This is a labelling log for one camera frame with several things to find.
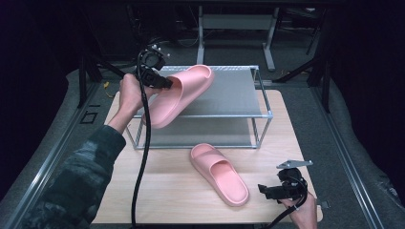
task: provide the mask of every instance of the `black wire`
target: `black wire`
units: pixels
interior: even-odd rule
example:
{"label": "black wire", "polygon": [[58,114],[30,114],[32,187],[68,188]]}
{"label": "black wire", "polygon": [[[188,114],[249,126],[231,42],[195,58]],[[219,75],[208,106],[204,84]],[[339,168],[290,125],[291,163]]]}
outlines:
{"label": "black wire", "polygon": [[272,228],[274,225],[276,225],[281,219],[283,219],[284,217],[288,216],[289,214],[291,214],[292,212],[294,212],[295,210],[297,210],[299,207],[301,207],[305,201],[307,201],[307,197],[308,197],[308,188],[307,185],[305,185],[303,182],[301,182],[301,180],[295,178],[295,177],[288,177],[291,178],[295,181],[297,181],[301,186],[304,187],[305,189],[305,193],[304,195],[300,198],[300,200],[298,200],[298,202],[294,205],[294,206],[290,206],[287,208],[286,211],[284,211],[282,214],[280,214],[272,223],[270,223],[269,225],[262,227],[262,229],[268,229],[268,228]]}
{"label": "black wire", "polygon": [[139,87],[140,87],[140,92],[141,92],[141,97],[142,97],[142,104],[143,104],[143,109],[144,109],[145,118],[146,118],[146,139],[145,139],[145,147],[143,149],[142,162],[140,164],[138,178],[137,178],[137,182],[135,184],[134,195],[132,198],[131,222],[132,222],[133,229],[135,229],[137,226],[135,212],[136,212],[136,208],[137,208],[139,186],[140,186],[140,182],[142,180],[143,172],[145,171],[146,161],[148,158],[149,146],[150,146],[150,141],[151,141],[151,119],[150,119],[150,114],[149,114],[148,99],[147,99],[145,88],[144,88],[144,85],[142,82],[143,75],[140,74],[140,57],[141,57],[141,55],[142,55],[142,52],[139,53],[139,57],[138,57],[136,77],[139,81]]}

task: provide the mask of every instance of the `pink slide sandal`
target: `pink slide sandal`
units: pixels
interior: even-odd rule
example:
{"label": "pink slide sandal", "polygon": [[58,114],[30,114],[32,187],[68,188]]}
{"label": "pink slide sandal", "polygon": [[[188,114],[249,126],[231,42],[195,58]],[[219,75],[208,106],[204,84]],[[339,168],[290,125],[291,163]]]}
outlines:
{"label": "pink slide sandal", "polygon": [[161,91],[149,106],[151,126],[155,129],[167,126],[204,93],[214,81],[214,73],[208,66],[195,65],[167,78],[173,81],[172,87]]}
{"label": "pink slide sandal", "polygon": [[191,150],[190,160],[226,204],[238,207],[247,203],[249,192],[244,182],[220,151],[202,143]]}

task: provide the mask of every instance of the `wooden table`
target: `wooden table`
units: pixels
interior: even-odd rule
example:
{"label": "wooden table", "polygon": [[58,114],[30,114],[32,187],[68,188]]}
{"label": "wooden table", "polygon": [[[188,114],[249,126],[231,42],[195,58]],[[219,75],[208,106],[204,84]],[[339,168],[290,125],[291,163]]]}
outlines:
{"label": "wooden table", "polygon": [[[190,163],[189,149],[151,149],[139,190],[137,223],[263,223],[273,221],[281,214],[285,207],[276,200],[266,199],[257,185],[280,186],[277,177],[280,170],[276,166],[287,159],[304,159],[282,95],[274,90],[266,91],[266,94],[274,117],[262,147],[221,149],[244,180],[250,193],[248,203],[242,207],[226,205]],[[261,108],[264,108],[263,97],[258,97]],[[119,93],[106,122],[116,113],[118,98]],[[133,119],[130,131],[135,133],[138,125],[139,119]],[[117,158],[113,178],[94,223],[131,222],[132,197],[143,151],[134,150],[129,136],[124,133],[124,137],[127,145]],[[308,182],[309,191],[316,196],[307,168],[299,169]],[[317,214],[321,220],[320,207]]]}

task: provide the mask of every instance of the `person's right hand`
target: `person's right hand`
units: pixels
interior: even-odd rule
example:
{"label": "person's right hand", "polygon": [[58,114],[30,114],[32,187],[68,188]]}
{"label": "person's right hand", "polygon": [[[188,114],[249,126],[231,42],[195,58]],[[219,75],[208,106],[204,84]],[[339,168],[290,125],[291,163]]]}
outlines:
{"label": "person's right hand", "polygon": [[[299,199],[279,199],[280,202],[286,206],[286,208],[295,205]],[[316,199],[308,192],[307,200],[301,205],[298,210],[289,214],[292,222],[300,229],[314,229],[317,228],[317,216],[316,216]]]}

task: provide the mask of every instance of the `sleeve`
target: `sleeve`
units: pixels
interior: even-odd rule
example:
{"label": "sleeve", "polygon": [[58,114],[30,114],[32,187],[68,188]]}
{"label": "sleeve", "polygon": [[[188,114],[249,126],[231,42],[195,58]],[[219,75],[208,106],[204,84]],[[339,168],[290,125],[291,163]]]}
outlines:
{"label": "sleeve", "polygon": [[88,228],[95,219],[125,139],[102,126],[74,151],[23,220],[23,228]]}

